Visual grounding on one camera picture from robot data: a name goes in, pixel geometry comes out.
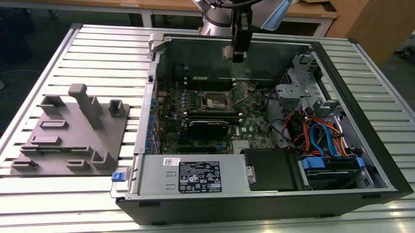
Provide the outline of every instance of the sticker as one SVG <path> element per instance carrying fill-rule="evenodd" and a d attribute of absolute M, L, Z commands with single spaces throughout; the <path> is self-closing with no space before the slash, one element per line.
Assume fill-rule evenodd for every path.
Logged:
<path fill-rule="evenodd" d="M 222 192 L 219 161 L 179 162 L 179 192 Z"/>
<path fill-rule="evenodd" d="M 179 166 L 180 158 L 164 158 L 164 166 Z"/>
<path fill-rule="evenodd" d="M 132 6 L 132 7 L 139 7 L 139 4 L 126 4 L 126 3 L 122 3 L 120 6 Z"/>

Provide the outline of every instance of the slotted metal surface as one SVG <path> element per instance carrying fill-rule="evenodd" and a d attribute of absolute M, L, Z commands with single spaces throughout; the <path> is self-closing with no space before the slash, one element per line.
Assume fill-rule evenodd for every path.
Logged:
<path fill-rule="evenodd" d="M 196 34 L 191 30 L 143 29 L 84 25 L 71 30 L 52 61 L 4 133 L 0 145 L 0 175 L 9 174 L 9 166 L 19 156 L 20 144 L 31 134 L 43 111 L 36 104 L 46 94 L 68 95 L 72 83 L 86 83 L 88 94 L 100 103 L 122 99 L 132 106 L 130 112 L 119 166 L 130 166 L 139 127 L 140 106 L 146 85 L 148 36 L 152 32 Z M 386 147 L 415 188 L 415 124 L 414 113 L 402 102 L 388 81 L 378 73 L 363 52 L 344 39 L 282 35 L 256 35 L 258 38 L 320 41 L 339 69 L 363 111 L 386 143 Z M 334 96 L 327 78 L 323 83 Z M 384 205 L 371 205 L 342 217 L 322 219 L 284 219 L 175 225 L 139 226 L 122 212 L 114 197 L 127 191 L 127 183 L 112 185 L 110 177 L 51 177 L 0 179 L 1 232 L 95 232 L 140 230 L 168 232 L 411 232 L 415 229 L 415 195 Z"/>

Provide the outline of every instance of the motherboard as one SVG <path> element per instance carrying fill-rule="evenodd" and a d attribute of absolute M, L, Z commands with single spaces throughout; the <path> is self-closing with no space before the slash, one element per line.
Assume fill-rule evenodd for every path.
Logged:
<path fill-rule="evenodd" d="M 274 148 L 264 113 L 270 90 L 250 81 L 220 87 L 194 83 L 164 81 L 159 86 L 162 154 L 232 154 L 247 148 Z"/>

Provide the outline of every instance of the power supply label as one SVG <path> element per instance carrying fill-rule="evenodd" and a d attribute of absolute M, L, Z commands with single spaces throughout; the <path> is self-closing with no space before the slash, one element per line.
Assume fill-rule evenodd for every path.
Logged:
<path fill-rule="evenodd" d="M 179 192 L 222 192 L 219 161 L 179 163 Z"/>

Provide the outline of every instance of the blue cable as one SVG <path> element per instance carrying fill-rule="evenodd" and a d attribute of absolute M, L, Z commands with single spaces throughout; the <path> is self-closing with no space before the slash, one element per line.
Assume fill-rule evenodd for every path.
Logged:
<path fill-rule="evenodd" d="M 322 157 L 324 157 L 324 150 L 319 147 L 318 143 L 315 142 L 314 140 L 314 130 L 318 126 L 322 126 L 324 131 L 326 131 L 326 136 L 327 136 L 327 144 L 328 144 L 328 149 L 330 149 L 330 153 L 332 156 L 338 156 L 338 152 L 336 152 L 336 148 L 334 147 L 332 145 L 332 141 L 331 141 L 331 134 L 330 134 L 330 130 L 328 128 L 323 125 L 323 124 L 315 124 L 312 127 L 311 127 L 311 130 L 310 130 L 310 139 L 311 139 L 311 143 L 312 145 L 315 146 L 315 148 L 318 148 L 319 152 L 322 153 Z"/>

